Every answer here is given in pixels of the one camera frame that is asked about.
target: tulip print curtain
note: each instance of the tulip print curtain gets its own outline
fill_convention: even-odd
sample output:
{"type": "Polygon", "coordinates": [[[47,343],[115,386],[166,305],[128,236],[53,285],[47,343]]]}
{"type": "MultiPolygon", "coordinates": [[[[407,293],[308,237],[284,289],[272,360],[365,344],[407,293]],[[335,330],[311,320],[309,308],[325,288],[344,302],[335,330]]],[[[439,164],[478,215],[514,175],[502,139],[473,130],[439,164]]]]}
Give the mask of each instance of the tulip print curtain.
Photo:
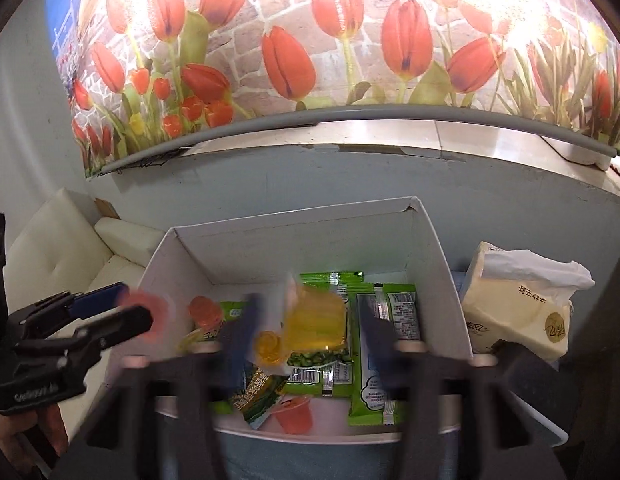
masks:
{"type": "Polygon", "coordinates": [[[46,7],[87,176],[233,121],[351,104],[488,110],[620,151],[620,48],[589,0],[46,7]]]}

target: green plastic wrapper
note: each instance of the green plastic wrapper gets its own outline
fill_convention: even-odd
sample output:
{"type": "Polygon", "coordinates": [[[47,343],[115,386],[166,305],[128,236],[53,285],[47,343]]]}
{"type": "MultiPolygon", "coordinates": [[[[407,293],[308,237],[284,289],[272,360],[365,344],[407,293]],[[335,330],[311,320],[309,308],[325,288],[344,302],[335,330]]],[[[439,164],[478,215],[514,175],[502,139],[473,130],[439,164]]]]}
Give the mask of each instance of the green plastic wrapper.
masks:
{"type": "Polygon", "coordinates": [[[245,387],[230,398],[230,404],[242,412],[244,420],[258,430],[270,415],[270,408],[282,395],[287,377],[268,376],[249,361],[245,362],[245,387]]]}
{"type": "MultiPolygon", "coordinates": [[[[363,272],[310,272],[300,274],[301,282],[337,293],[348,307],[349,283],[363,282],[363,272]]],[[[346,320],[346,348],[340,351],[293,352],[287,364],[293,367],[284,392],[295,395],[349,397],[352,394],[350,317],[346,320]]]]}
{"type": "Polygon", "coordinates": [[[421,340],[414,285],[359,283],[348,286],[348,296],[352,305],[349,313],[354,366],[354,387],[348,424],[350,426],[397,424],[404,417],[404,405],[389,400],[381,388],[378,371],[372,362],[360,328],[359,311],[369,308],[376,317],[391,321],[399,339],[421,340]]]}
{"type": "MultiPolygon", "coordinates": [[[[219,305],[224,313],[221,326],[209,332],[203,332],[203,330],[200,328],[193,330],[179,342],[179,345],[177,346],[177,352],[179,354],[184,355],[192,353],[194,351],[194,345],[196,345],[197,343],[216,340],[219,335],[219,330],[223,326],[223,323],[241,316],[242,308],[244,307],[245,302],[221,301],[219,305]]],[[[232,413],[232,407],[230,406],[230,404],[228,404],[226,400],[212,402],[212,410],[219,415],[227,415],[229,413],[232,413]]]]}

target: white container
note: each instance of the white container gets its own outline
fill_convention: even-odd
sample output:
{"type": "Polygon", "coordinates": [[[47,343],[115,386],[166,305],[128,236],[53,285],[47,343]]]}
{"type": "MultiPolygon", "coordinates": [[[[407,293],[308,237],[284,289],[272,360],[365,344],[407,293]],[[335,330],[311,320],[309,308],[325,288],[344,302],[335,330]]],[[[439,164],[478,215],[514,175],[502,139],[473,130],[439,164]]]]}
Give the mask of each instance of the white container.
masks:
{"type": "Polygon", "coordinates": [[[565,160],[570,162],[576,162],[577,164],[583,164],[584,166],[591,166],[595,164],[600,170],[606,171],[610,167],[612,157],[603,155],[602,153],[593,152],[587,148],[581,146],[575,146],[569,142],[562,140],[550,139],[549,137],[543,137],[543,139],[554,148],[554,150],[561,155],[565,160]]]}
{"type": "MultiPolygon", "coordinates": [[[[170,229],[152,257],[140,288],[168,296],[172,320],[162,339],[128,341],[111,352],[106,384],[112,384],[124,355],[151,360],[174,356],[192,327],[186,306],[194,296],[238,301],[248,292],[274,298],[287,273],[362,270],[368,282],[413,283],[423,333],[437,354],[467,359],[466,322],[448,264],[430,219],[416,197],[325,206],[170,229]]],[[[277,329],[282,306],[267,305],[260,330],[277,329]]],[[[455,399],[443,399],[442,431],[454,430],[455,399]]],[[[287,435],[271,417],[253,431],[239,413],[216,419],[219,431],[305,444],[375,444],[398,439],[393,426],[351,428],[349,399],[315,397],[314,427],[287,435]]],[[[176,415],[170,399],[160,406],[176,415]]]]}

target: human hand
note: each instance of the human hand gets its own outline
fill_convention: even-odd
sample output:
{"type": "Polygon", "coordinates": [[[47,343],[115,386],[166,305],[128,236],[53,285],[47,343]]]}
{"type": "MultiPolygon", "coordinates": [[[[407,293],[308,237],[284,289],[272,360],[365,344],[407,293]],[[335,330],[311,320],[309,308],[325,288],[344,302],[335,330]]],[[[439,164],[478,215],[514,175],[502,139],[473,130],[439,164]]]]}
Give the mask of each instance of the human hand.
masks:
{"type": "Polygon", "coordinates": [[[39,425],[56,453],[68,448],[68,434],[58,404],[18,415],[0,415],[0,449],[19,473],[29,473],[34,461],[23,450],[16,435],[39,425]]]}

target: sofa armrest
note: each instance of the sofa armrest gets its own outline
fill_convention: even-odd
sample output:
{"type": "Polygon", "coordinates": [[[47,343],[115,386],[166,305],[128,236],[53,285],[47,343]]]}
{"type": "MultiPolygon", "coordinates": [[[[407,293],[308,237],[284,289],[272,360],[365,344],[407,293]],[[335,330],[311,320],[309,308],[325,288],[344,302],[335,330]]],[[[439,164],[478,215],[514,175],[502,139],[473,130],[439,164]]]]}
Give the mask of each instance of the sofa armrest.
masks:
{"type": "Polygon", "coordinates": [[[114,218],[102,218],[94,230],[110,250],[133,263],[147,267],[165,233],[114,218]]]}

